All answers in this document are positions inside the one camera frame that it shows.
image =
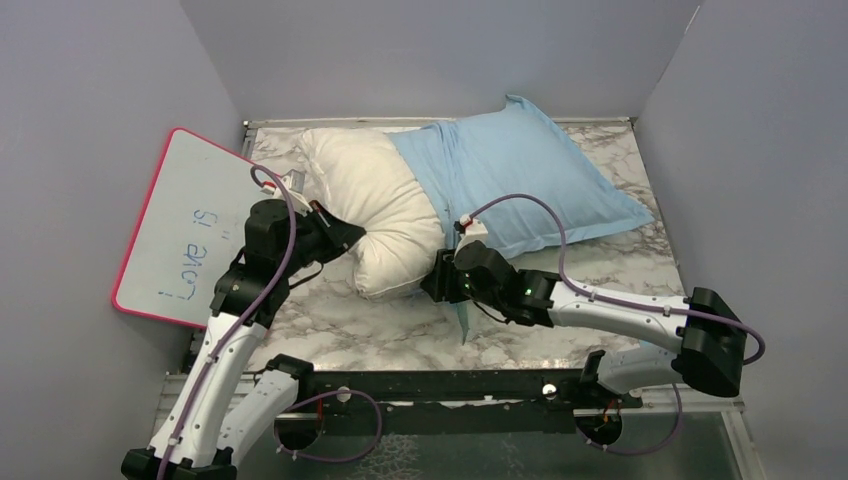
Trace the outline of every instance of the marble surface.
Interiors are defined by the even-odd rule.
[[[665,228],[629,125],[565,126],[565,131],[619,189],[645,204],[652,224],[569,245],[566,272],[593,285],[649,295],[682,294]],[[304,128],[264,128],[252,159],[284,173],[303,169],[293,139]],[[380,128],[399,131],[403,128]],[[307,179],[306,195],[314,188]],[[555,271],[558,248],[525,254],[519,268]],[[461,344],[455,312],[426,296],[369,302],[353,288],[352,257],[328,264],[316,279],[292,291],[250,369],[278,353],[311,361],[319,370],[422,370],[581,367],[597,349],[629,348],[637,341],[583,328],[523,327],[492,321],[468,308],[470,333]],[[299,277],[311,271],[301,272]]]

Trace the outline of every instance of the gray wall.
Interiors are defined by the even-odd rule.
[[[186,331],[110,288],[168,130],[239,121],[176,1],[0,2],[0,477],[115,479],[149,440]]]
[[[700,0],[182,0],[244,118],[637,115]]]
[[[848,470],[848,6],[708,0],[636,125],[687,286],[769,343],[745,372],[770,479]]]

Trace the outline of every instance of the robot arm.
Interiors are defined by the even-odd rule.
[[[300,381],[311,373],[308,362],[289,359],[266,371],[256,388],[227,414],[247,362],[289,296],[288,279],[313,262],[335,260],[365,235],[363,228],[335,218],[318,202],[307,204],[299,195],[292,195],[298,218],[289,263],[254,314],[234,327],[271,282],[288,246],[286,202],[279,198],[279,191],[270,189],[268,193],[275,198],[253,205],[245,222],[245,246],[215,285],[212,315],[198,361],[174,408],[148,448],[131,450],[124,459],[121,471],[129,479],[235,478],[244,454],[276,415],[298,399]],[[227,336],[231,328],[236,330]],[[218,346],[222,339],[226,344]],[[181,418],[183,428],[175,440],[172,435]],[[160,474],[164,456],[169,465]]]
[[[689,298],[652,297],[596,288],[573,279],[566,283],[556,273],[516,271],[495,249],[485,246],[487,231],[479,220],[463,220],[458,224],[461,239],[457,248],[440,251],[433,271],[421,283],[434,300],[474,300],[496,309],[507,322],[593,328],[652,344],[590,355],[584,373],[595,378],[610,396],[669,383],[685,383],[718,397],[739,395],[747,337],[744,326],[740,323],[735,328],[680,313],[697,310],[694,313],[738,322],[715,292],[696,288]],[[601,301],[603,298],[619,301],[609,303]]]
[[[310,363],[280,355],[269,362],[254,390],[226,413],[251,354],[288,298],[287,279],[313,262],[323,264],[338,258],[365,234],[364,229],[334,218],[317,202],[306,203],[299,197],[293,201],[299,212],[296,242],[283,281],[234,334],[225,335],[269,285],[281,264],[290,222],[285,202],[274,198],[251,208],[245,223],[245,247],[215,286],[212,316],[198,365],[148,448],[127,453],[121,467],[127,478],[234,479],[247,450],[280,412],[316,393],[317,383],[331,383],[316,382],[315,378],[325,372],[312,372]],[[421,282],[433,300],[474,300],[495,308],[508,322],[587,327],[652,344],[625,352],[593,352],[583,371],[576,372],[579,380],[573,384],[578,392],[576,396],[572,392],[570,398],[585,398],[585,405],[604,405],[610,399],[626,397],[634,388],[668,383],[686,383],[715,396],[738,395],[745,332],[679,313],[697,310],[738,320],[714,292],[695,289],[689,298],[656,298],[580,285],[590,291],[588,296],[581,295],[558,274],[516,271],[496,250],[485,246],[486,230],[479,221],[469,221],[462,233],[457,249],[440,251],[433,271]],[[604,296],[662,308],[646,312],[598,301]],[[216,348],[222,338],[227,338],[226,345]],[[219,352],[214,358],[213,351]],[[208,369],[205,376],[200,375],[201,369]],[[347,375],[351,372],[342,373],[348,378],[343,381],[350,381]],[[525,392],[519,393],[531,398]],[[182,433],[174,439],[177,419],[183,417]],[[169,462],[160,469],[166,457]]]

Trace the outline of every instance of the small whiteboard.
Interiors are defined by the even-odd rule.
[[[215,283],[244,245],[250,207],[268,198],[251,165],[187,130],[171,131],[115,283],[115,308],[206,326]]]

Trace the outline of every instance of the light blue pillow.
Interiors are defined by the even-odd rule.
[[[508,95],[500,112],[439,121],[389,134],[439,215],[448,248],[455,221],[485,203],[527,193],[551,206],[568,243],[611,235],[653,221],[648,210],[617,190],[553,120],[524,98]],[[480,215],[486,244],[506,258],[559,245],[556,224],[524,199]]]

